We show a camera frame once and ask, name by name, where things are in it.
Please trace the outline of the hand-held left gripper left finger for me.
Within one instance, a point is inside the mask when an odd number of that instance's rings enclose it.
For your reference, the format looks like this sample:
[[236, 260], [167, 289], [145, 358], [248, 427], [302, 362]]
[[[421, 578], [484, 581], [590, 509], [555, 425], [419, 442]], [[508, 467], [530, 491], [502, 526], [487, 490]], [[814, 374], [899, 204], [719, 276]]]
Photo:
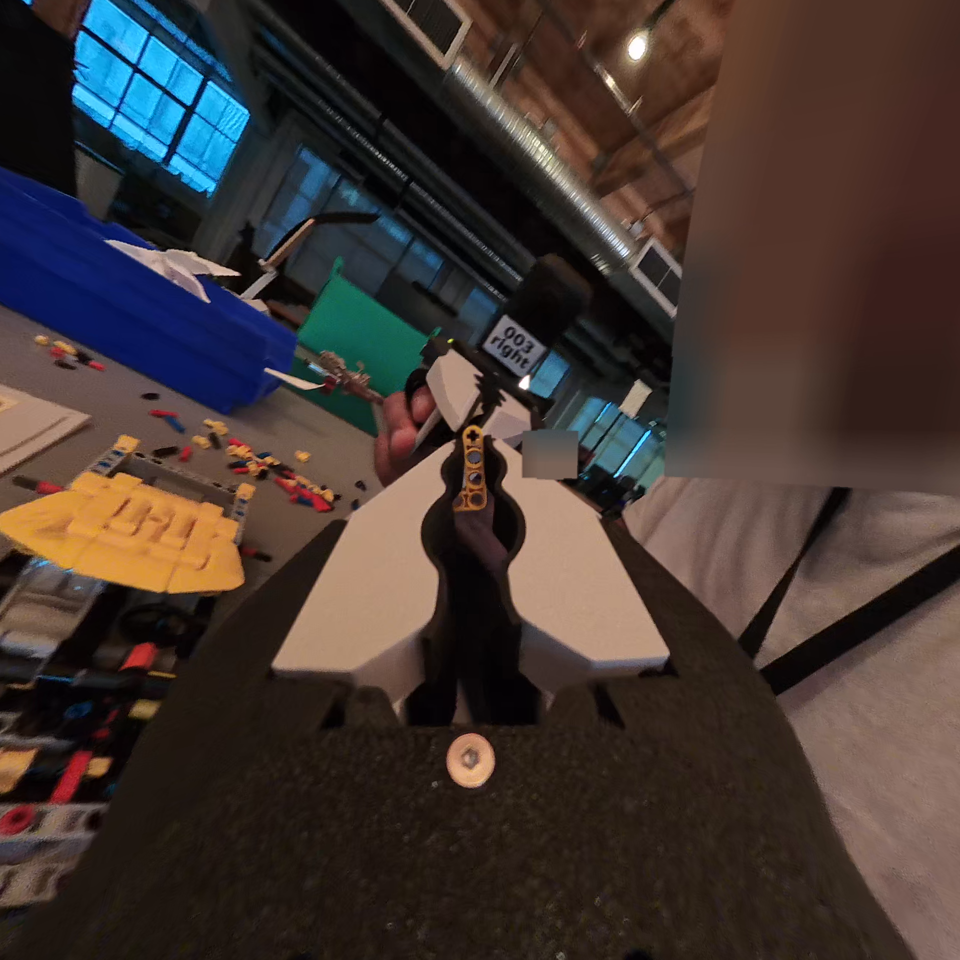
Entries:
[[446, 500], [454, 451], [444, 444], [354, 511], [273, 658], [276, 676], [375, 688], [393, 706], [424, 681], [421, 636], [440, 576], [422, 530]]

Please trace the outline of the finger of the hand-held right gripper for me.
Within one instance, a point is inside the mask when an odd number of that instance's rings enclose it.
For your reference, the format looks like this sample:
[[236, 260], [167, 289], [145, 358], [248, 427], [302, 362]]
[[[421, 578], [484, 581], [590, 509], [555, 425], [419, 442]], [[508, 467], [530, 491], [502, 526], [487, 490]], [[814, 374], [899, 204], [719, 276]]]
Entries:
[[469, 424], [479, 402], [478, 369], [461, 354], [441, 354], [414, 371], [414, 392], [428, 391], [434, 406], [415, 418], [414, 451], [438, 448]]
[[546, 428], [544, 418], [529, 409], [494, 409], [484, 421], [484, 434], [516, 450], [524, 434]]

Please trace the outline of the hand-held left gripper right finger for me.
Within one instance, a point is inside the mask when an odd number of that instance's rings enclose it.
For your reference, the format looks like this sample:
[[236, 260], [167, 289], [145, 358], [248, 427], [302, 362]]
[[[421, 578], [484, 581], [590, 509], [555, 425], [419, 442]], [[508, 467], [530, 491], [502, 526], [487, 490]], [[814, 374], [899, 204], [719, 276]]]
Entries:
[[507, 567], [520, 672], [539, 690], [563, 690], [662, 671], [668, 648], [599, 513], [559, 481], [524, 477], [522, 456], [502, 440], [491, 449], [522, 521]]

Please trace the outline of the small yellow angled beam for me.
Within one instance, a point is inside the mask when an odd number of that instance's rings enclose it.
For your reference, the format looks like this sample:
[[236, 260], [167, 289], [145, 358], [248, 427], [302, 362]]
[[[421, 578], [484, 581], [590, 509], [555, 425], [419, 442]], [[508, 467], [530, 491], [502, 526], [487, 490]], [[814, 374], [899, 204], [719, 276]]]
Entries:
[[485, 436], [474, 424], [462, 431], [462, 487], [453, 501], [455, 514], [479, 514], [488, 505]]

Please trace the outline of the grey desk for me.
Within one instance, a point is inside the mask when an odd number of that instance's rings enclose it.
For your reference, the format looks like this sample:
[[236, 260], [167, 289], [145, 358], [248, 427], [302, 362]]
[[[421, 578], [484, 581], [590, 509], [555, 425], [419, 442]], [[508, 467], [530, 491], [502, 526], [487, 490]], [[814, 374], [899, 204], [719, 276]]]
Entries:
[[270, 555], [271, 561], [245, 560], [245, 584], [223, 599], [224, 606], [230, 606], [261, 587], [330, 522], [349, 518], [354, 500], [366, 503], [382, 489], [374, 469], [373, 438], [294, 390], [281, 386], [252, 406], [233, 414], [218, 414], [107, 359], [88, 345], [83, 349], [97, 358], [103, 370], [57, 366], [48, 351], [36, 343], [38, 335], [77, 344], [66, 334], [54, 333], [18, 312], [2, 308], [2, 384], [88, 414], [90, 420], [75, 434], [2, 478], [2, 509], [32, 500], [30, 491], [16, 486], [13, 476], [65, 485], [121, 434], [138, 438], [141, 449], [150, 451], [182, 446], [199, 433], [207, 419], [223, 422], [230, 437], [253, 444], [257, 451], [270, 451], [341, 497], [333, 510], [320, 513], [290, 503], [272, 481], [258, 483], [246, 524], [246, 540]]

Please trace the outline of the person's right hand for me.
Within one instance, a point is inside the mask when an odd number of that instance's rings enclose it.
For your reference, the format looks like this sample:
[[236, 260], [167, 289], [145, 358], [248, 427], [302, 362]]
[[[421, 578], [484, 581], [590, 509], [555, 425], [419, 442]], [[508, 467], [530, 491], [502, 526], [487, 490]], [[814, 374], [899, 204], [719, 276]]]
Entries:
[[417, 438], [435, 410], [435, 398], [428, 386], [418, 387], [409, 397], [400, 390], [384, 399], [373, 450], [374, 471], [383, 488], [414, 465]]

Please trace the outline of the brown toy model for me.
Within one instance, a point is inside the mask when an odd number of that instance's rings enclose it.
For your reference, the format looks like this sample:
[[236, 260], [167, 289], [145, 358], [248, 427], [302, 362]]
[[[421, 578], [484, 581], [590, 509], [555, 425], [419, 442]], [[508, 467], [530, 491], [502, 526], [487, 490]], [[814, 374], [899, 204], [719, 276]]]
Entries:
[[318, 370], [322, 376], [322, 386], [325, 389], [340, 389], [343, 393], [364, 402], [381, 406], [385, 398], [378, 391], [372, 389], [371, 378], [360, 363], [357, 369], [350, 369], [346, 361], [333, 351], [322, 351], [318, 354]]

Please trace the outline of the green upright panel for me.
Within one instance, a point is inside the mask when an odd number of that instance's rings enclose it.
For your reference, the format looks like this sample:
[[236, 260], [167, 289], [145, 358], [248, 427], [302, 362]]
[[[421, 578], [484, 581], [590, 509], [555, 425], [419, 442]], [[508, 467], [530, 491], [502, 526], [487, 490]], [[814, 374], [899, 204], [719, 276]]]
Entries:
[[321, 366], [319, 356], [336, 354], [351, 372], [369, 377], [371, 390], [386, 398], [401, 391], [422, 364], [429, 335], [367, 295], [344, 275], [338, 257], [296, 334], [297, 358]]

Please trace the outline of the small heap of coloured pins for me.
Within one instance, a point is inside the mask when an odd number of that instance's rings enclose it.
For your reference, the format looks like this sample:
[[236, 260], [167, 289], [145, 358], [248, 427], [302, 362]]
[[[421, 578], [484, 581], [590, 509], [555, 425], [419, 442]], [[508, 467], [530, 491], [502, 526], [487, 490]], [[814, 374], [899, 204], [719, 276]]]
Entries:
[[139, 470], [170, 480], [170, 489], [185, 497], [201, 496], [186, 483], [198, 476], [217, 490], [269, 486], [319, 513], [347, 508], [356, 498], [352, 472], [336, 464], [343, 450], [330, 427], [337, 422], [293, 387], [279, 386], [227, 416], [120, 365], [94, 373], [66, 352], [52, 360], [42, 386], [82, 388], [79, 405], [91, 415], [88, 426], [54, 448], [63, 466], [39, 468], [43, 488], [66, 486], [84, 472]]

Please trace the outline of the partly built yellow toy car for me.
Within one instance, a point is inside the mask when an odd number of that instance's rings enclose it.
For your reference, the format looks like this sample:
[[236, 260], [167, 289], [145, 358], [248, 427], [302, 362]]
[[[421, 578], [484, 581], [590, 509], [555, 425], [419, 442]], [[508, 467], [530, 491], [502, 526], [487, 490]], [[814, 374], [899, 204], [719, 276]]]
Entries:
[[1, 907], [49, 903], [106, 819], [148, 723], [244, 585], [256, 485], [122, 435], [2, 511]]

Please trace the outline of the crumpled white papers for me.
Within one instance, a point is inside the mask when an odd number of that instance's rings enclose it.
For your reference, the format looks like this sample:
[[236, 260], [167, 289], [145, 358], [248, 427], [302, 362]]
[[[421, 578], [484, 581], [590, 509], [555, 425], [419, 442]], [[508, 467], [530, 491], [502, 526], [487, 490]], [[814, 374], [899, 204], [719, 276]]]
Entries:
[[[105, 243], [207, 303], [210, 302], [210, 297], [205, 292], [203, 285], [196, 279], [197, 277], [230, 280], [242, 277], [239, 270], [200, 257], [192, 250], [176, 248], [160, 250], [137, 246], [116, 239], [107, 239]], [[255, 309], [256, 304], [260, 302], [258, 294], [265, 290], [268, 284], [277, 278], [278, 274], [278, 263], [258, 259], [256, 261], [255, 282], [249, 284], [242, 294], [234, 294], [234, 297], [246, 304], [248, 308]]]

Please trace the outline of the blue storage bin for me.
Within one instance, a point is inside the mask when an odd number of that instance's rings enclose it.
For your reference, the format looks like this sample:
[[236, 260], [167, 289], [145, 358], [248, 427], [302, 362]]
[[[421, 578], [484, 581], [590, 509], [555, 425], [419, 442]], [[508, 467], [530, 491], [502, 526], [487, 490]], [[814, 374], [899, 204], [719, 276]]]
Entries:
[[296, 335], [207, 278], [208, 299], [129, 256], [137, 235], [77, 199], [1, 172], [1, 302], [221, 414], [264, 399]]

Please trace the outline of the white t-shirt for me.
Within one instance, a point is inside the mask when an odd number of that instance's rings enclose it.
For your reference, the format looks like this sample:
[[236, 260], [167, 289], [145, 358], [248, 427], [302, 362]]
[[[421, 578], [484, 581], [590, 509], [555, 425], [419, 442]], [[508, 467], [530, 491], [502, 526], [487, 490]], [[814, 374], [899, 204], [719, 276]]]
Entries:
[[[958, 547], [957, 495], [662, 475], [630, 535], [739, 641], [792, 565], [757, 668]], [[958, 583], [778, 698], [871, 892], [918, 958], [958, 958]]]

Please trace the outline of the open instruction booklet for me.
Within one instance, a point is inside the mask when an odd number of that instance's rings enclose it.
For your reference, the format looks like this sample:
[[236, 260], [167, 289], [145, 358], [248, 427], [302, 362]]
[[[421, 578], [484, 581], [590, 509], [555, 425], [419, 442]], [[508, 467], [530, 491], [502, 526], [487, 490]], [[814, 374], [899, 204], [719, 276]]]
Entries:
[[1, 385], [1, 474], [85, 428], [90, 415]]

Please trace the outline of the black monitor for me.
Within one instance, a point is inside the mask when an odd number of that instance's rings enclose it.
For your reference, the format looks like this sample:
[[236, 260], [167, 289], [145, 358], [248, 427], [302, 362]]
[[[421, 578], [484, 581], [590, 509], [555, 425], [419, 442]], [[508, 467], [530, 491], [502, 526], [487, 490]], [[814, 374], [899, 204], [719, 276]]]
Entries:
[[74, 44], [21, 1], [1, 3], [1, 166], [76, 197]]

